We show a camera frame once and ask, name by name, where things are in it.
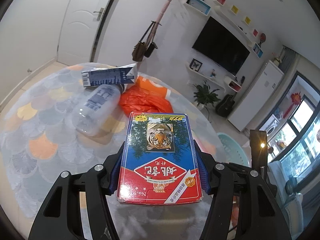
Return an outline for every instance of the barcode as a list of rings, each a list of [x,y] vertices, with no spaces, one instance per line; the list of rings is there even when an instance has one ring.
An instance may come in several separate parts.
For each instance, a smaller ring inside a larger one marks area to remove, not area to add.
[[[84,87],[90,86],[90,79],[89,79],[89,74],[88,73],[82,74],[82,83],[83,83]]]
[[[99,106],[93,105],[93,104],[91,104],[91,103],[89,103],[89,102],[87,102],[87,103],[85,104],[85,106],[87,106],[88,108],[92,109],[93,111],[97,111],[97,110],[100,108]]]

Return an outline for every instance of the round table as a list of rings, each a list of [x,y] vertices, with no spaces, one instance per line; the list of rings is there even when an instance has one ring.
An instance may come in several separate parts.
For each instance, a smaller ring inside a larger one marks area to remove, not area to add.
[[[91,92],[83,87],[81,72],[94,67],[108,66],[85,63],[51,74],[27,90],[5,116],[0,136],[3,162],[17,203],[27,218],[35,217],[62,171],[86,172],[117,153],[125,140],[128,118],[119,107],[94,137],[84,136],[72,125],[74,106]],[[188,115],[193,138],[201,149],[225,162],[223,146],[200,111],[160,80],[139,75],[171,91],[168,100],[174,112]],[[116,193],[107,196],[107,201],[120,239],[197,239],[211,197],[204,194],[199,203],[159,207],[123,205],[117,201]],[[85,201],[81,203],[84,234],[91,239]]]

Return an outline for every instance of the light blue stool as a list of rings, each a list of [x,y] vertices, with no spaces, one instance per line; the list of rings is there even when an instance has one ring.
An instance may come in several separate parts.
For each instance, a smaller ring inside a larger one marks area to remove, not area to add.
[[[229,135],[219,132],[218,137],[227,154],[227,162],[249,167],[249,160],[241,146]]]

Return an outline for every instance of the playing card box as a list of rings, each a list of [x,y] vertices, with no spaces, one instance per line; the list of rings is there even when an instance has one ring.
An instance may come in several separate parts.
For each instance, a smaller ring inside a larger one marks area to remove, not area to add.
[[[188,116],[131,113],[118,201],[163,205],[193,203],[201,198]]]

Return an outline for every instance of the screw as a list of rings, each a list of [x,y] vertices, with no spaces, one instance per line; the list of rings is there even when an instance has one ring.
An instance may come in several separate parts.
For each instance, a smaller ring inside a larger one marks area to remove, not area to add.
[[[61,177],[65,178],[68,177],[69,172],[68,171],[64,171],[63,173],[61,173]]]
[[[253,177],[257,177],[259,175],[259,173],[257,171],[250,171],[251,176]]]
[[[219,170],[219,171],[222,171],[222,170],[224,169],[224,165],[221,164],[221,163],[218,163],[218,164],[216,165],[216,169]]]
[[[96,165],[96,166],[94,167],[94,169],[95,169],[96,171],[101,171],[101,170],[103,169],[103,165],[98,164],[98,165]]]

